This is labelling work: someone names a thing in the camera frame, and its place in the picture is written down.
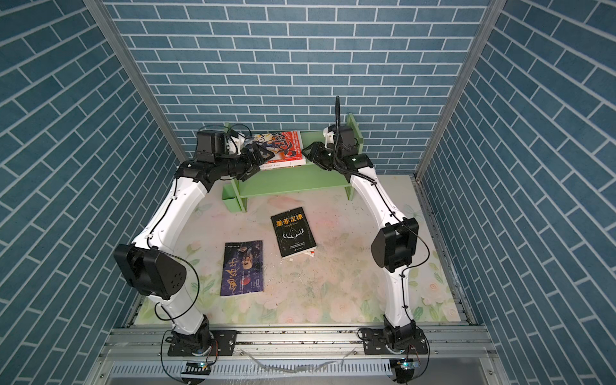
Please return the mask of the dark purple book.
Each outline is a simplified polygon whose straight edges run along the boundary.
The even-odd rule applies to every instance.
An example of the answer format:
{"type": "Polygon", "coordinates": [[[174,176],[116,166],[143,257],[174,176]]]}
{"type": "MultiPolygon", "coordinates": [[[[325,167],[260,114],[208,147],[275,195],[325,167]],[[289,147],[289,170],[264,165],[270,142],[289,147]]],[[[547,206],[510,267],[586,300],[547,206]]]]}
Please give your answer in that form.
{"type": "Polygon", "coordinates": [[[263,241],[225,244],[221,273],[221,297],[264,291],[263,241]]]}

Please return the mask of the white book with brown bars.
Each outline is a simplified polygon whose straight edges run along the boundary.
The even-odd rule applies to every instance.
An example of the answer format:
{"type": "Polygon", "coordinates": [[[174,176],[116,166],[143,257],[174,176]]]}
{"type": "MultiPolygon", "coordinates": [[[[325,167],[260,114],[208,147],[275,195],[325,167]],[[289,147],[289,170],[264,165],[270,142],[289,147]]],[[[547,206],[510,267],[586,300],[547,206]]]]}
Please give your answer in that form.
{"type": "Polygon", "coordinates": [[[281,161],[281,162],[273,162],[268,161],[263,165],[260,165],[259,168],[261,171],[274,170],[279,168],[292,168],[292,167],[301,167],[306,164],[305,160],[292,160],[292,161],[281,161]]]}

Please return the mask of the red blue manga book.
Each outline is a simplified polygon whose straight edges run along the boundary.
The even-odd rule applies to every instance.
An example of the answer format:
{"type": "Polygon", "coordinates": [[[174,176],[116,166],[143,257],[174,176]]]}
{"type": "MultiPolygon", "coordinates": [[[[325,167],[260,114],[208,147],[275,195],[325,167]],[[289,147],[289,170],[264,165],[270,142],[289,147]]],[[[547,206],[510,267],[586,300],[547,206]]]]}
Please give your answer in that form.
{"type": "Polygon", "coordinates": [[[306,160],[302,155],[303,143],[299,132],[255,134],[250,143],[259,143],[274,154],[273,162],[306,160]]]}

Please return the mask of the black book with gold text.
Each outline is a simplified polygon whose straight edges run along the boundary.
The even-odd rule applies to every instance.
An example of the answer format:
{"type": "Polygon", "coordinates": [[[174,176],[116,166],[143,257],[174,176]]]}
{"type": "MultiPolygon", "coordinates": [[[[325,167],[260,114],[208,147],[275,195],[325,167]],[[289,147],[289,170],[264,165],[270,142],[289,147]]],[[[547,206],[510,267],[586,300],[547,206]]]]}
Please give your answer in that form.
{"type": "Polygon", "coordinates": [[[315,252],[317,244],[303,207],[275,214],[271,221],[282,258],[315,252]]]}

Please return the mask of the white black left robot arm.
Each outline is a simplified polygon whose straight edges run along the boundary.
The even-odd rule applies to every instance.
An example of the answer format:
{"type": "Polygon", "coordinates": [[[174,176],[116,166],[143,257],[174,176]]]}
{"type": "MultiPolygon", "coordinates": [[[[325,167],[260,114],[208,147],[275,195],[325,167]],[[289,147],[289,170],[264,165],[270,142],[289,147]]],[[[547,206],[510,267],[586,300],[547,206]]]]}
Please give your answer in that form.
{"type": "Polygon", "coordinates": [[[149,224],[131,243],[115,248],[113,258],[125,281],[153,302],[155,315],[171,323],[176,337],[201,344],[211,339],[207,317],[197,309],[197,297],[189,293],[186,282],[195,268],[173,253],[179,233],[217,181],[245,181],[273,157],[262,144],[242,144],[226,133],[199,132],[194,158],[180,164],[149,224]]]}

